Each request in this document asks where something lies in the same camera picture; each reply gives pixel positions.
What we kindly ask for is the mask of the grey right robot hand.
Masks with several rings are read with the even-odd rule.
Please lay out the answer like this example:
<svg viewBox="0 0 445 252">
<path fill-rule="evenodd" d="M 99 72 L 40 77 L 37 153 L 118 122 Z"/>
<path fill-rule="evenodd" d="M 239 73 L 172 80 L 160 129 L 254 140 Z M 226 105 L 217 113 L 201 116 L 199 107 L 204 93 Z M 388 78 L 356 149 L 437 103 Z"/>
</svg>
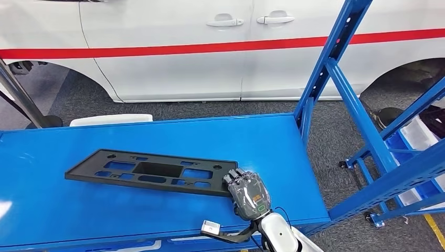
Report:
<svg viewBox="0 0 445 252">
<path fill-rule="evenodd" d="M 255 221 L 271 211 L 271 198 L 256 172 L 231 169 L 223 177 L 232 196 L 236 215 L 245 221 Z"/>
</svg>

